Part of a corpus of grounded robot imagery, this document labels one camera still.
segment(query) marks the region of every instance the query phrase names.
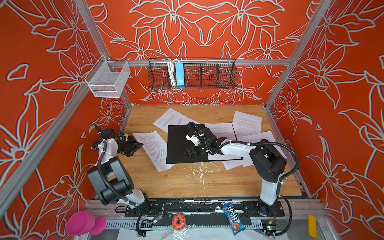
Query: open folder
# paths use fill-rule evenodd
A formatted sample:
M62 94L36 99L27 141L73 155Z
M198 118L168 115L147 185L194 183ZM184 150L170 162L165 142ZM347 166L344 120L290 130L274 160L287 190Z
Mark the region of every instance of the open folder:
M236 140L232 123L198 124L198 126L199 128L208 127L217 138L226 137L227 139L223 143L229 140ZM184 151L194 146L191 141L185 138L189 131L188 125L168 126L167 164L239 160L240 165L242 165L241 160L243 158L235 155L205 154L196 159L183 158Z

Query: white mesh basket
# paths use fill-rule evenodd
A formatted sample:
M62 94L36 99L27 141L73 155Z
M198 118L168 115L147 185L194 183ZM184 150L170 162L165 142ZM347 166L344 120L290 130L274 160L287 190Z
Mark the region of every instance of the white mesh basket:
M85 78L89 89L98 98L119 98L131 70L126 61L121 72L113 72L105 58L100 58L89 75Z

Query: wire basket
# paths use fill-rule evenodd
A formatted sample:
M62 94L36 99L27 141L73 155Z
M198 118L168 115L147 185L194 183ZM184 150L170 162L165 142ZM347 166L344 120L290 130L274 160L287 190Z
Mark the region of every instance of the wire basket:
M184 85L173 86L167 63L174 59L149 59L148 81L151 89L230 89L238 85L235 59L184 58L178 59L184 64Z
M131 73L126 61L120 72L108 66L109 61L102 56L93 66L85 81L95 97L119 98Z

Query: wooden tabletop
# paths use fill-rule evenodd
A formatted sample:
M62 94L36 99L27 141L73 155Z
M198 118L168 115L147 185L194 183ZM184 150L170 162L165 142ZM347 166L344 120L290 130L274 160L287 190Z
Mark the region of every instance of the wooden tabletop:
M169 108L200 123L232 122L235 111L262 117L262 132L271 126L260 105L252 106L135 106L125 133L157 131L167 142L168 134L153 123ZM151 197L239 197L259 196L262 179L254 166L226 170L222 162L175 164L158 172L143 148L132 157L119 155L135 188ZM301 195L293 175L281 186L281 195Z

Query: black wire basket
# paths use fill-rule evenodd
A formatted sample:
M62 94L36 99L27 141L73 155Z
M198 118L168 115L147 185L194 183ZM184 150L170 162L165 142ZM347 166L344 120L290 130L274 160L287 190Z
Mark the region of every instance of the black wire basket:
M178 59L184 64L184 85L170 82L169 60ZM148 81L151 89L231 89L237 87L235 59L224 58L151 58Z

